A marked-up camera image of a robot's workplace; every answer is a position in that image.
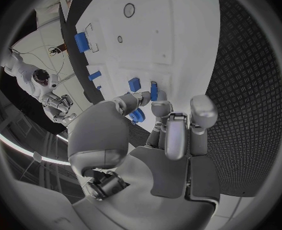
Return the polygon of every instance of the light strip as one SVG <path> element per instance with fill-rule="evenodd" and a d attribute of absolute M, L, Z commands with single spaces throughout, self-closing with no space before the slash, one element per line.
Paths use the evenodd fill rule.
<path fill-rule="evenodd" d="M 60 136 L 60 135 L 56 135 L 56 137 L 62 139 L 62 140 L 65 141 L 65 142 L 68 142 L 68 140 L 67 140 L 66 138 L 64 138 L 64 137 L 62 137 L 62 136 Z"/>
<path fill-rule="evenodd" d="M 30 151 L 18 146 L 17 144 L 14 144 L 10 140 L 8 140 L 6 137 L 4 137 L 1 133 L 0 133 L 0 140 L 2 142 L 4 142 L 6 145 L 8 145 L 9 147 L 13 148 L 14 150 L 19 151 L 19 152 L 21 152 L 21 153 L 23 153 L 27 156 L 33 157 L 33 155 L 34 155 L 33 152 L 30 152 Z M 48 157 L 42 157 L 42 161 L 54 163 L 54 164 L 59 164 L 59 165 L 69 165 L 69 166 L 71 165 L 68 162 L 59 161 L 59 160 L 51 159 L 51 158 L 48 158 Z"/>

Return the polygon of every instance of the blue block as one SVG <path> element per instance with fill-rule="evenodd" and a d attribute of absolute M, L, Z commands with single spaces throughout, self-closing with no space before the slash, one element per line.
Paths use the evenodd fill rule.
<path fill-rule="evenodd" d="M 157 101 L 157 97 L 158 97 L 157 83 L 152 82 L 152 86 L 151 86 L 151 101 Z"/>
<path fill-rule="evenodd" d="M 80 53 L 83 53 L 90 49 L 86 34 L 84 32 L 76 34 L 75 41 Z"/>
<path fill-rule="evenodd" d="M 98 78 L 98 77 L 101 76 L 101 75 L 102 75 L 101 72 L 100 72 L 100 71 L 97 71 L 96 73 L 93 73 L 93 74 L 89 75 L 88 79 L 89 79 L 90 81 L 93 81 L 95 78 Z"/>
<path fill-rule="evenodd" d="M 139 89 L 141 89 L 140 79 L 139 78 L 130 79 L 128 81 L 128 84 L 129 84 L 130 90 L 132 92 L 137 92 Z"/>

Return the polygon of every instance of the humanoid robot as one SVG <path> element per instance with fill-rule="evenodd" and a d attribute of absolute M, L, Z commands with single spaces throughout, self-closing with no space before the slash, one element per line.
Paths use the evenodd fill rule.
<path fill-rule="evenodd" d="M 91 196 L 75 206 L 90 229 L 199 230 L 217 210 L 219 180 L 206 156 L 207 129 L 218 117 L 215 104 L 206 95 L 193 97 L 189 122 L 159 91 L 151 104 L 153 131 L 144 146 L 127 154 L 124 116 L 149 102 L 149 92 L 100 102 L 82 114 L 70 133 L 71 167 L 80 176 L 92 177 Z M 97 170 L 112 168 L 116 170 Z"/>
<path fill-rule="evenodd" d="M 7 51 L 1 66 L 8 75 L 16 77 L 18 85 L 23 90 L 42 103 L 45 114 L 54 123 L 65 125 L 76 117 L 74 113 L 66 116 L 73 105 L 70 96 L 59 97 L 53 93 L 58 86 L 57 75 L 49 75 L 45 70 L 24 63 L 19 53 L 10 50 Z"/>

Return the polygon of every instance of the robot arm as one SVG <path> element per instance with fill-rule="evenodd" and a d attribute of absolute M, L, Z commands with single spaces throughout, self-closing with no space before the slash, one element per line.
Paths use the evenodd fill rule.
<path fill-rule="evenodd" d="M 30 96 L 43 104 L 45 114 L 54 122 L 66 124 L 72 121 L 76 115 L 66 117 L 70 107 L 73 105 L 68 95 L 57 96 L 53 93 L 58 86 L 58 76 L 49 75 L 47 71 L 23 62 L 19 53 L 6 53 L 1 66 L 5 72 L 16 77 L 18 85 Z"/>

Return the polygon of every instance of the circular hole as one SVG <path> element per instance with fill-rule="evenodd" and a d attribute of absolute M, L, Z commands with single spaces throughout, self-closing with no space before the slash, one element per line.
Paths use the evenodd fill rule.
<path fill-rule="evenodd" d="M 123 42 L 122 37 L 121 37 L 121 36 L 117 37 L 117 41 L 118 41 L 119 43 L 122 43 L 122 42 Z"/>
<path fill-rule="evenodd" d="M 126 18 L 132 17 L 134 12 L 135 12 L 134 4 L 127 4 L 127 5 L 125 5 L 125 7 L 124 7 L 124 15 L 125 15 Z"/>

